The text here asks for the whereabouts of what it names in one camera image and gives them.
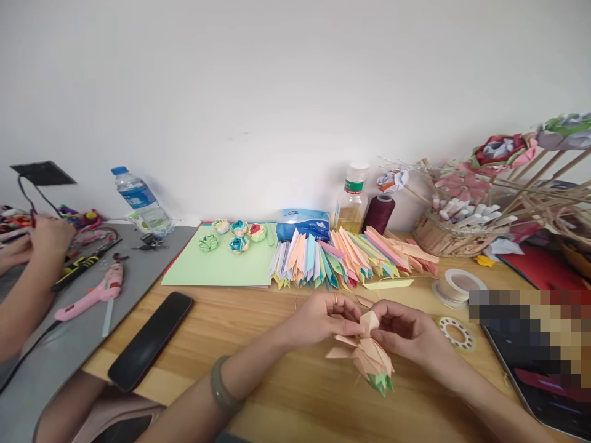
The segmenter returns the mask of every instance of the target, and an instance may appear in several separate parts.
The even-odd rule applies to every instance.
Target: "hand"
[[[64,218],[49,218],[36,215],[36,227],[31,230],[35,253],[65,255],[76,234],[74,226]]]
[[[333,318],[340,314],[343,318]],[[346,295],[317,292],[277,327],[291,348],[315,345],[331,335],[361,335],[361,310]]]
[[[449,377],[464,360],[433,319],[418,309],[382,300],[372,306],[380,321],[371,336],[383,348],[415,362],[435,380],[448,385]]]
[[[28,263],[33,255],[31,236],[26,234],[21,238],[0,249],[0,275],[9,269]]]

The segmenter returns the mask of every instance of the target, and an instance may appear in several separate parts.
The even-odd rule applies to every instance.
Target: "pink glue gun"
[[[72,320],[100,301],[109,301],[109,304],[112,306],[113,300],[121,292],[122,282],[123,266],[120,263],[115,263],[109,268],[105,278],[95,289],[91,290],[73,305],[57,311],[54,318],[62,322]]]

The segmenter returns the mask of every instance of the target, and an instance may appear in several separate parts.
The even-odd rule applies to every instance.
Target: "oil bottle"
[[[368,172],[369,164],[367,163],[349,163],[345,188],[337,197],[337,208],[333,219],[334,229],[342,226],[345,231],[359,233],[368,206],[368,198],[363,193],[363,183],[368,177]]]

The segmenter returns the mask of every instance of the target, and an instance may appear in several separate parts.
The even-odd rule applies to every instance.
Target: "power cord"
[[[29,356],[29,354],[31,352],[33,352],[33,350],[37,347],[37,345],[41,342],[41,340],[43,340],[43,338],[50,333],[51,331],[53,331],[60,323],[62,323],[59,320],[54,321],[50,327],[48,327],[45,332],[43,332],[41,334],[41,336],[37,339],[37,341],[33,344],[33,346],[31,346],[29,348],[29,350],[27,352],[25,352],[25,354],[18,359],[17,364],[15,364],[14,368],[12,368],[12,371],[10,371],[10,374],[8,376],[8,378],[6,379],[6,381],[4,382],[4,384],[2,385],[2,387],[0,388],[0,395],[2,395],[2,393],[4,392],[4,390],[8,387],[8,384],[10,383],[10,381],[12,380],[12,378],[14,377],[14,375],[17,373],[18,368],[20,368],[20,366],[23,364],[23,362],[25,361],[25,359]]]
[[[35,185],[26,175],[19,175],[18,176],[18,187],[20,188],[20,191],[22,192],[22,194],[24,195],[26,200],[31,205],[31,213],[32,214],[37,214],[37,210],[35,209],[35,204],[33,203],[33,201],[26,195],[25,188],[24,188],[23,182],[22,182],[22,178],[26,178],[27,180],[29,180],[29,182],[31,182],[31,184],[35,187],[35,189],[41,195],[41,197],[43,197],[43,199],[54,209],[57,216],[59,218],[63,218],[62,213],[60,213],[60,211],[58,211],[58,209],[54,206],[54,204],[51,203],[47,197],[45,197],[45,194],[41,192],[41,190],[37,187],[37,185]]]

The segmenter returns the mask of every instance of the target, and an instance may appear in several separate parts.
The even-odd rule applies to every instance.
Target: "jade bangle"
[[[211,391],[220,409],[234,416],[242,409],[244,401],[239,402],[234,400],[222,383],[222,364],[229,358],[230,356],[222,356],[216,360],[214,368],[211,370]]]

